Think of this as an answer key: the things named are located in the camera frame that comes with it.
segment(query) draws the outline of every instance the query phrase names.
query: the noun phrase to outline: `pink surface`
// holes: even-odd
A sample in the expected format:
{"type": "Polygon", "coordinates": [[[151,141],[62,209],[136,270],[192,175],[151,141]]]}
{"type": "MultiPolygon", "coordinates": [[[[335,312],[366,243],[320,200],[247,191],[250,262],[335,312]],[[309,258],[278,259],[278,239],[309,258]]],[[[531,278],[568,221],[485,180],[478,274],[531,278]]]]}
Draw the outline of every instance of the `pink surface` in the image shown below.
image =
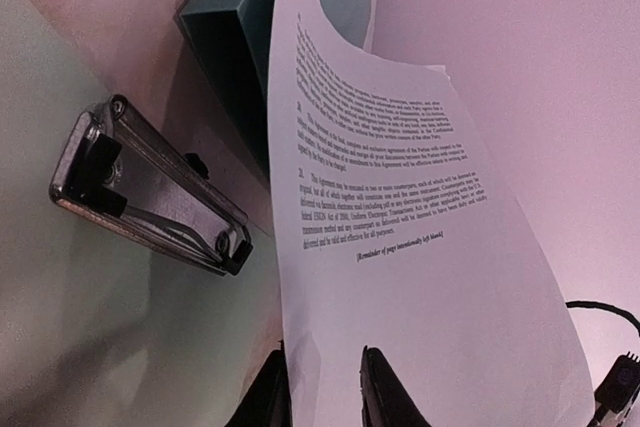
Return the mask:
{"type": "MultiPolygon", "coordinates": [[[[640,0],[378,0],[377,15],[374,53],[446,65],[567,300],[640,315],[640,0]]],[[[573,317],[595,382],[640,350],[611,314],[573,317]]]]}
{"type": "Polygon", "coordinates": [[[271,230],[266,181],[175,23],[184,0],[31,2],[112,92],[129,97],[178,150],[198,152],[216,187],[271,230]]]}

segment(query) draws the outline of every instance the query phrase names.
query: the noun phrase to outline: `metal bracket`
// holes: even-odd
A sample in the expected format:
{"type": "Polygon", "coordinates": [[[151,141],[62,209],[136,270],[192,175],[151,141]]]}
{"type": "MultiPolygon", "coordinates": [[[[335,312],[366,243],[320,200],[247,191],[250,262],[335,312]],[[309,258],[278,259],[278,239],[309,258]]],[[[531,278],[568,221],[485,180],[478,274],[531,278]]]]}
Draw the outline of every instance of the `metal bracket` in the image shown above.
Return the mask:
{"type": "Polygon", "coordinates": [[[202,175],[115,95],[76,121],[49,196],[157,252],[236,275],[253,249],[247,216],[202,175]]]}

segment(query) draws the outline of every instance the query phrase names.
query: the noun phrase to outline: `paper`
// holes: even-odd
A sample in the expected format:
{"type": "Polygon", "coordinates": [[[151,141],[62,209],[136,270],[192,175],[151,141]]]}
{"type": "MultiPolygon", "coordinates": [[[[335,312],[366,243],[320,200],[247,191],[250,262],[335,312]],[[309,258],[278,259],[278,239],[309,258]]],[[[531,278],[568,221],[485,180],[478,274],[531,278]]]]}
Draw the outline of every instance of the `paper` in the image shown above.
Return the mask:
{"type": "Polygon", "coordinates": [[[442,69],[350,45],[319,0],[276,0],[270,62],[294,426],[362,425],[364,346],[434,427],[587,425],[553,274],[442,69]]]}

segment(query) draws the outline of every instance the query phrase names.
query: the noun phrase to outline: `document page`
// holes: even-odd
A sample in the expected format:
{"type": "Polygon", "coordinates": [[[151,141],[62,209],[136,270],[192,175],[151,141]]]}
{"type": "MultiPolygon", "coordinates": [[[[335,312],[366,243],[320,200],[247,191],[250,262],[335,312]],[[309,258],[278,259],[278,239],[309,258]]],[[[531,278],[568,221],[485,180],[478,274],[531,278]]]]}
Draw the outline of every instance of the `document page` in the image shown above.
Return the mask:
{"type": "Polygon", "coordinates": [[[319,0],[276,0],[269,76],[294,427],[362,425],[365,346],[433,427],[586,426],[556,281],[443,69],[352,46],[319,0]]]}

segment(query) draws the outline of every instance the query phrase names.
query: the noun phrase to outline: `cable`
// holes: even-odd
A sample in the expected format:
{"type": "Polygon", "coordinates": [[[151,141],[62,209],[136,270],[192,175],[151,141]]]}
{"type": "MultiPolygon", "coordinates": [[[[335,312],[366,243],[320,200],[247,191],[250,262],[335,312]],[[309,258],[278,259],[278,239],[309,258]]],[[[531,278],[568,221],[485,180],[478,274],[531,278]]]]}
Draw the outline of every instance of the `cable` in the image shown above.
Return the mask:
{"type": "Polygon", "coordinates": [[[640,321],[638,321],[631,312],[616,307],[615,305],[591,300],[573,300],[571,302],[567,302],[567,309],[596,309],[611,312],[612,314],[619,315],[629,321],[638,331],[638,335],[640,335],[640,321]]]}

